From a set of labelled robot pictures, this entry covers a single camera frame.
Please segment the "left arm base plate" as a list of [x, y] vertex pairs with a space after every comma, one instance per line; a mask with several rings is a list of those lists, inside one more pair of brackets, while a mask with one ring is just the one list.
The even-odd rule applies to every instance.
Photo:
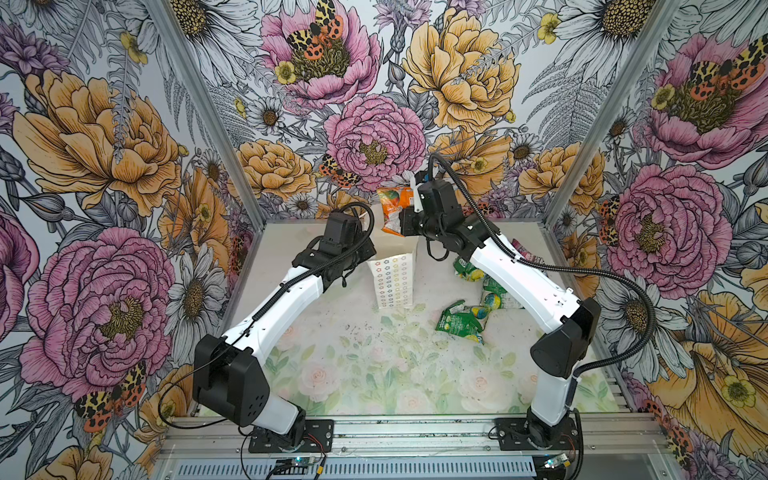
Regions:
[[330, 453], [334, 429], [331, 419], [301, 420], [285, 435], [257, 427], [247, 450], [252, 454]]

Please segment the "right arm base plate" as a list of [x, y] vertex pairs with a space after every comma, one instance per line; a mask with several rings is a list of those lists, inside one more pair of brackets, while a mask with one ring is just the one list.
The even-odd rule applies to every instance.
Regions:
[[566, 415], [555, 426], [535, 417], [495, 418], [490, 434], [497, 440], [502, 451], [576, 451], [583, 446], [580, 432], [575, 420]]

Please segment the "green snack packet front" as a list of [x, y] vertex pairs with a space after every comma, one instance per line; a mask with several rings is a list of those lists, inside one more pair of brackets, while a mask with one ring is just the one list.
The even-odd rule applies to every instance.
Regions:
[[441, 312], [435, 330], [483, 344], [490, 313], [485, 305], [469, 305], [465, 300], [458, 300]]

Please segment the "orange snack packet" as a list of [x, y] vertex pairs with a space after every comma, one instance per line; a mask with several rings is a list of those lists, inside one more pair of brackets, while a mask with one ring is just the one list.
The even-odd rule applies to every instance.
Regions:
[[413, 206], [413, 189], [408, 186], [376, 190], [383, 213], [382, 231], [403, 237], [400, 213]]

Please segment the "white patterned paper bag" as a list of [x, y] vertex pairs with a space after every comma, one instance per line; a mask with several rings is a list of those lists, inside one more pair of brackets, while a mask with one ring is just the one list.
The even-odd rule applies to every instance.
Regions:
[[384, 215], [379, 204], [373, 206], [376, 228], [371, 235], [376, 254], [367, 261], [375, 298], [380, 309], [411, 308], [418, 237], [400, 237], [384, 232]]

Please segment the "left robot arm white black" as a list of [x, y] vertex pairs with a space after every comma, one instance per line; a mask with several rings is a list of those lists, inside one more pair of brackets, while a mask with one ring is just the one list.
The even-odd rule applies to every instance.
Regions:
[[310, 242], [250, 317], [220, 337], [206, 335], [198, 342], [193, 399], [240, 427], [252, 425], [271, 433], [282, 448], [299, 447], [305, 437], [306, 413], [272, 391], [264, 373], [266, 360], [307, 307], [375, 253], [367, 236], [346, 246], [322, 237]]

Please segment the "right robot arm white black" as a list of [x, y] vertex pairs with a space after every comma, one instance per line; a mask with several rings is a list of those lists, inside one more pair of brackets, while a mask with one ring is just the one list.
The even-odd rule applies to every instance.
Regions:
[[551, 265], [527, 261], [493, 223], [477, 214], [417, 212], [408, 207], [399, 213], [400, 232], [437, 241], [490, 275], [532, 315], [544, 332], [530, 347], [538, 368], [534, 399], [521, 434], [532, 445], [554, 445], [568, 424], [577, 387], [578, 365], [594, 337], [600, 306], [581, 300], [544, 272]]

